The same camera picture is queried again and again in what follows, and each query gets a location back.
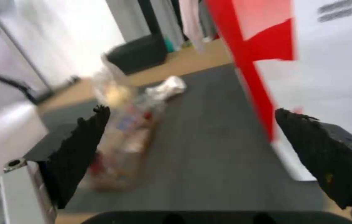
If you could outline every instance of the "gray mat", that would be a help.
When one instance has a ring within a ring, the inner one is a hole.
[[[142,174],[129,190],[78,189],[66,212],[120,210],[321,210],[315,182],[290,178],[274,154],[232,65],[183,76],[188,91],[169,102]],[[96,102],[44,115],[53,129]]]

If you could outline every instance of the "white fabric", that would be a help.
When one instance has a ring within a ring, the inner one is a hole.
[[[203,43],[200,17],[198,14],[198,0],[179,0],[179,5],[183,22],[183,32],[190,39],[195,49],[203,53],[205,45]]]
[[[35,105],[21,102],[0,110],[0,175],[4,164],[25,155],[48,130]]]
[[[261,2],[263,6],[274,3],[272,0]],[[254,63],[277,108],[314,116],[352,133],[352,13],[339,13],[352,10],[352,1],[351,5],[321,12],[322,7],[334,3],[334,0],[292,0],[296,60],[272,59]],[[266,15],[267,21],[260,21],[260,24],[267,26],[249,34],[254,35],[285,20],[279,11],[274,17]],[[277,125],[274,131],[274,149],[291,176],[295,180],[315,180]]]

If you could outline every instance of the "white cloth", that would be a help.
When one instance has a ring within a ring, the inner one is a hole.
[[[183,32],[190,39],[195,49],[203,53],[205,46],[198,14],[198,0],[179,0],[179,5],[183,22]]]

